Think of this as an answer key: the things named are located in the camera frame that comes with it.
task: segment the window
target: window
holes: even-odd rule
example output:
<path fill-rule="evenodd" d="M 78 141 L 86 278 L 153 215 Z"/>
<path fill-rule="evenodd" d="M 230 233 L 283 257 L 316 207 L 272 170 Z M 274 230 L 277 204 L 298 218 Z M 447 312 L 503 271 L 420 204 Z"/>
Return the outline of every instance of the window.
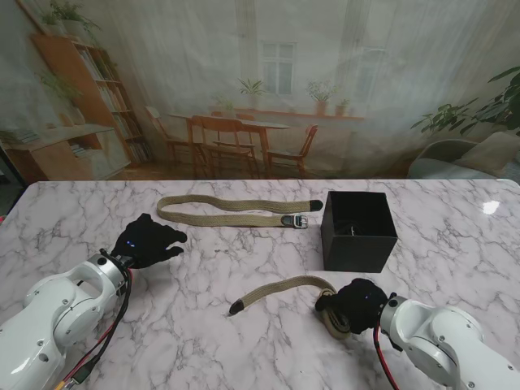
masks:
<path fill-rule="evenodd" d="M 356 102 L 369 103 L 375 85 L 375 78 L 385 51 L 378 48 L 363 47 L 359 56 L 354 81 L 353 98 Z"/>
<path fill-rule="evenodd" d="M 263 44 L 263 87 L 267 92 L 293 93 L 295 46 L 294 43 Z"/>

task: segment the metal buckle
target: metal buckle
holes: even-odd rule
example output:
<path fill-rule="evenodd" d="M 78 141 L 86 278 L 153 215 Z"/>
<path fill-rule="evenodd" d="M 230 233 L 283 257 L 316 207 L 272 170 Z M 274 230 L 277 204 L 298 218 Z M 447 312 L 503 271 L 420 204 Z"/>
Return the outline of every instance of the metal buckle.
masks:
<path fill-rule="evenodd" d="M 284 215 L 281 219 L 282 224 L 288 228 L 307 229 L 309 221 L 304 215 Z"/>

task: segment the black glove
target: black glove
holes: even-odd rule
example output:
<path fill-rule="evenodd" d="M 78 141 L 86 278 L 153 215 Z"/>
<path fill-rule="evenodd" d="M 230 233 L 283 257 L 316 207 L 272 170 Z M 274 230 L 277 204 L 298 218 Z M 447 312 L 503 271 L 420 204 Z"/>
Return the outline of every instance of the black glove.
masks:
<path fill-rule="evenodd" d="M 321 296 L 314 308 L 317 311 L 331 308 L 349 320 L 350 331 L 357 335 L 379 320 L 379 313 L 388 298 L 384 291 L 367 279 L 354 279 L 336 295 Z"/>
<path fill-rule="evenodd" d="M 124 229 L 110 255 L 128 256 L 134 259 L 131 268 L 146 268 L 182 254 L 182 248 L 168 247 L 174 242 L 186 242 L 187 239 L 183 232 L 154 222 L 150 214 L 141 214 Z"/>

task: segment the beige belt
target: beige belt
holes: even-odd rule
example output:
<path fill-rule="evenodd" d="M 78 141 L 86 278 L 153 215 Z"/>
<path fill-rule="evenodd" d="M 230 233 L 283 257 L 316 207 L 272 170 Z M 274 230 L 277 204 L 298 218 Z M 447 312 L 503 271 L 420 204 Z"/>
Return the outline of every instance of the beige belt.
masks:
<path fill-rule="evenodd" d="M 336 289 L 325 279 L 319 278 L 318 276 L 296 276 L 291 279 L 282 280 L 281 282 L 266 284 L 262 287 L 253 290 L 247 295 L 244 295 L 238 301 L 235 301 L 229 309 L 230 315 L 240 313 L 247 306 L 252 305 L 254 302 L 266 297 L 273 293 L 281 293 L 282 291 L 289 290 L 298 286 L 315 286 L 322 289 L 318 299 L 322 295 L 334 295 Z M 331 308 L 326 308 L 321 311 L 323 323 L 327 328 L 328 332 L 332 337 L 342 340 L 350 336 L 349 321 L 342 316 L 339 316 Z"/>
<path fill-rule="evenodd" d="M 164 197 L 157 203 L 159 217 L 172 222 L 186 223 L 193 226 L 234 226 L 256 228 L 307 228 L 307 217 L 304 215 L 261 216 L 252 214 L 219 214 L 193 215 L 165 211 L 169 205 L 181 203 L 208 203 L 225 211 L 265 210 L 276 214 L 292 214 L 307 211 L 318 211 L 323 207 L 321 201 L 226 201 L 207 195 L 182 195 L 178 197 Z"/>

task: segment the black box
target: black box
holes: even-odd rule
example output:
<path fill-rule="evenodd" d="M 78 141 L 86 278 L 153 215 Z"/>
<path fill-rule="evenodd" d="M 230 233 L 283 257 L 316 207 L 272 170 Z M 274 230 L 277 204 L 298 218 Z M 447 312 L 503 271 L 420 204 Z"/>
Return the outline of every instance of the black box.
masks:
<path fill-rule="evenodd" d="M 325 271 L 379 273 L 397 242 L 385 193 L 329 192 L 321 231 Z"/>

